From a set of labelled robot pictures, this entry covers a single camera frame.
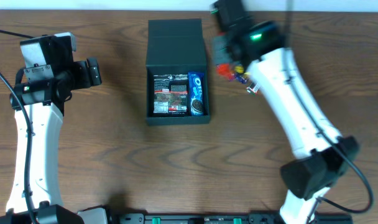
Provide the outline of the dark green box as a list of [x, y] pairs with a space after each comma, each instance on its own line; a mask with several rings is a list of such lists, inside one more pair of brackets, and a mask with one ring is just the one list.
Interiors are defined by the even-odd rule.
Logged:
[[[208, 59], [202, 33], [201, 19], [150, 20], [147, 43], [147, 110], [149, 126], [206, 124], [211, 119], [208, 91]], [[188, 111], [186, 114], [155, 114], [154, 76], [202, 73], [204, 115], [192, 116], [188, 82]]]

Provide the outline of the blue Oreo cookie pack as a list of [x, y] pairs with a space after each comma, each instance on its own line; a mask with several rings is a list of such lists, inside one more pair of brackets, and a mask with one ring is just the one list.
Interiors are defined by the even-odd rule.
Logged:
[[190, 107], [192, 116], [204, 115], [202, 77], [202, 73], [188, 73], [188, 81], [190, 87]]

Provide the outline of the red Hacks candy bag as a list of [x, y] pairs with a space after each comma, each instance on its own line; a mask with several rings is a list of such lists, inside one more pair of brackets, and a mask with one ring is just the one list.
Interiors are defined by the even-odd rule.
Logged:
[[232, 81], [235, 79], [235, 73], [231, 70], [230, 64], [221, 63], [216, 66], [216, 72], [219, 76]]

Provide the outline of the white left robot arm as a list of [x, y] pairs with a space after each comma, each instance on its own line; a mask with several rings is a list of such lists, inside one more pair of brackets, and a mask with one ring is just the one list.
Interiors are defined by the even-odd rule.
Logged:
[[74, 90], [102, 83], [95, 58], [74, 61], [75, 36], [70, 32], [20, 42], [25, 66], [11, 85], [0, 79], [11, 94], [17, 124], [14, 181], [6, 213], [0, 224], [13, 223], [111, 223], [103, 206], [71, 212], [63, 207], [58, 183], [58, 143], [65, 103]]

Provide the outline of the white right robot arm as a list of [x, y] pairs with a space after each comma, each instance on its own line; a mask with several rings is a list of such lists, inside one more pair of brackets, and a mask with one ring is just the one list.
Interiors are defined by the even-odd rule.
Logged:
[[342, 137], [320, 110], [303, 81], [287, 35], [274, 21], [255, 23], [241, 1], [212, 5], [224, 51], [240, 63], [280, 122], [294, 160], [280, 168], [287, 195], [280, 223], [351, 223], [345, 214], [318, 214], [322, 197], [358, 153], [353, 137]]

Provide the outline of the black snack packet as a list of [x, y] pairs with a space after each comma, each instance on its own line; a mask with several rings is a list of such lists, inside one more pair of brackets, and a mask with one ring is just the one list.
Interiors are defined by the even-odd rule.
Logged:
[[186, 114], [188, 111], [188, 75], [154, 76], [155, 114]]

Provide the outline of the small red green candy bar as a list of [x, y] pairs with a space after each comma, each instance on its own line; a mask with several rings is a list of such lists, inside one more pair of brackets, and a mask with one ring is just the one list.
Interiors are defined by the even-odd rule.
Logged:
[[260, 85], [257, 82], [252, 82], [247, 88], [247, 92], [256, 95], [260, 89]]

